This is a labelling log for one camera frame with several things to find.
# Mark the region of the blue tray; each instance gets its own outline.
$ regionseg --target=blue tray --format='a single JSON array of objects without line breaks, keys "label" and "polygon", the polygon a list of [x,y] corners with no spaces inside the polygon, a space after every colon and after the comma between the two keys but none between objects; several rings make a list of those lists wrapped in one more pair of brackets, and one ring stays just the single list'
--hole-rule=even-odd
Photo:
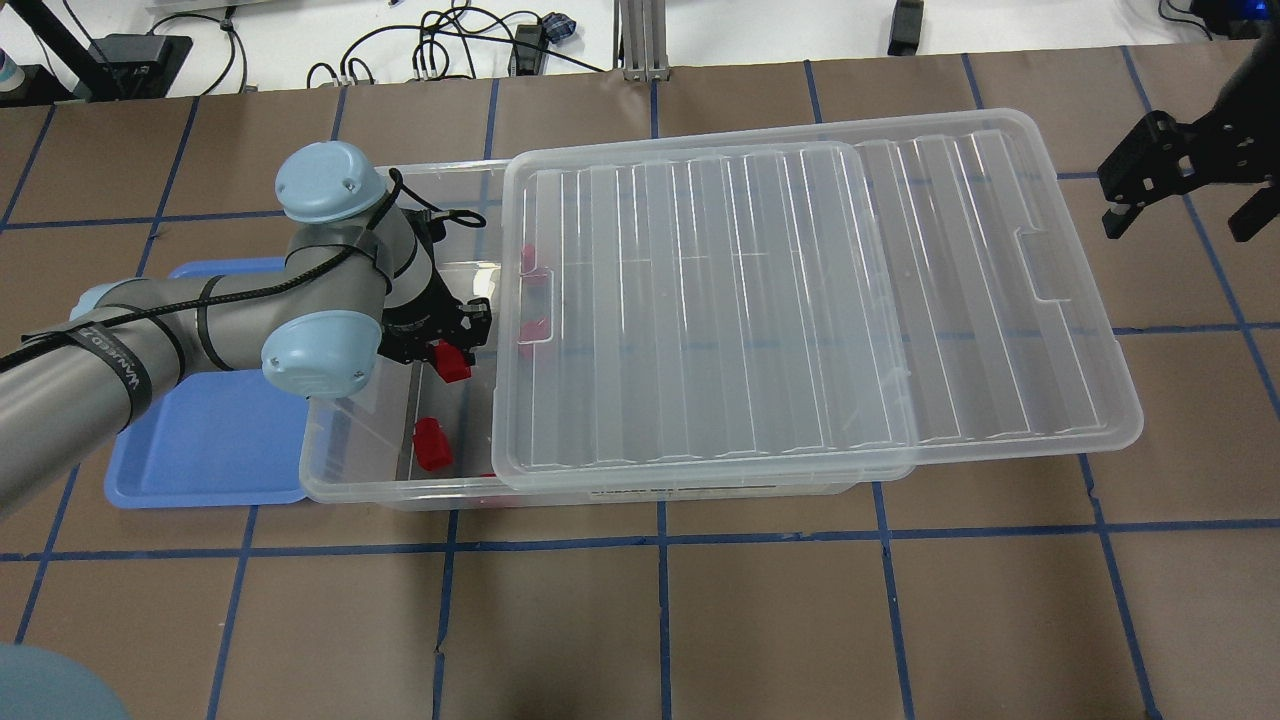
[{"label": "blue tray", "polygon": [[[280,258],[188,263],[173,278],[279,270]],[[182,382],[115,441],[106,498],[116,507],[279,505],[306,497],[298,457],[307,401],[260,370]]]}]

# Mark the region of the velcro strap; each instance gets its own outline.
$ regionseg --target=velcro strap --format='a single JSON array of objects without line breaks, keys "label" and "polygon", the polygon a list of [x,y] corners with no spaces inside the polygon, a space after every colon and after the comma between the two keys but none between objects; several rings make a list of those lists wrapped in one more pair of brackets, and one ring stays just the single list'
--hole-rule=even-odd
[{"label": "velcro strap", "polygon": [[67,337],[97,355],[120,378],[120,384],[129,393],[129,419],[124,423],[125,427],[147,411],[151,406],[151,375],[138,356],[120,342],[115,333],[101,323],[90,323],[67,331]]}]

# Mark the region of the clear plastic lid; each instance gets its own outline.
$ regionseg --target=clear plastic lid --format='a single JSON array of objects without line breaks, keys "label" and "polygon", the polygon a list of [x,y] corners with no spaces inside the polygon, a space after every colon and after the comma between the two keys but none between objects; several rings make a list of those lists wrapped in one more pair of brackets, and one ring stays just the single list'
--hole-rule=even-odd
[{"label": "clear plastic lid", "polygon": [[503,197],[518,272],[493,466],[513,488],[788,482],[1140,432],[1020,113],[535,151]]}]

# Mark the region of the blue object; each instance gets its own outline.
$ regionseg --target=blue object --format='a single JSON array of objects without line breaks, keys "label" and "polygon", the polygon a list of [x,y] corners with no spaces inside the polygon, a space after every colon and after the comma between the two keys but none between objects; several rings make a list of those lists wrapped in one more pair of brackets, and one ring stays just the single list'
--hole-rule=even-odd
[{"label": "blue object", "polygon": [[0,644],[0,703],[5,720],[129,720],[87,667],[26,644]]},{"label": "blue object", "polygon": [[275,197],[300,223],[329,223],[364,213],[387,193],[387,181],[358,147],[312,142],[289,155],[275,174]]},{"label": "blue object", "polygon": [[548,13],[541,22],[547,40],[550,40],[556,45],[559,45],[562,40],[577,31],[577,20],[564,13]]},{"label": "blue object", "polygon": [[301,397],[353,395],[374,372],[383,327],[352,310],[321,310],[275,328],[262,343],[262,374]]},{"label": "blue object", "polygon": [[[284,260],[189,263],[170,277],[280,270]],[[160,398],[115,441],[106,498],[116,507],[297,502],[307,402],[257,370],[202,373]]]},{"label": "blue object", "polygon": [[68,319],[74,320],[76,318],[79,318],[84,313],[88,313],[90,310],[97,307],[97,304],[102,300],[104,295],[111,292],[113,290],[127,282],[136,279],[138,278],[125,278],[123,281],[115,281],[114,283],[96,284],[86,290],[84,292],[81,293],[81,299],[76,301],[76,307],[72,307],[72,315]]}]

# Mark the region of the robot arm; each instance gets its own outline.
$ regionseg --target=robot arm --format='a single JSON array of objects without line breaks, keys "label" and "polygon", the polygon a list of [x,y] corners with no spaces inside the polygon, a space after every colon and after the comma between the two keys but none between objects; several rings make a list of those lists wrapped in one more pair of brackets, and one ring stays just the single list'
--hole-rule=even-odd
[{"label": "robot arm", "polygon": [[[1272,17],[1280,4],[1270,1]],[[1280,214],[1280,40],[1275,24],[1231,76],[1213,108],[1194,123],[1148,113],[1098,167],[1111,209],[1102,217],[1117,238],[1142,209],[1212,183],[1265,183],[1228,220],[1244,242]]]},{"label": "robot arm", "polygon": [[70,322],[0,359],[0,512],[193,373],[261,368],[287,392],[346,397],[369,380],[378,354],[434,361],[449,343],[474,364],[489,302],[456,300],[431,245],[444,220],[484,219],[426,202],[402,211],[393,179],[388,191],[349,145],[307,146],[276,177],[300,223],[283,272],[100,286]]}]

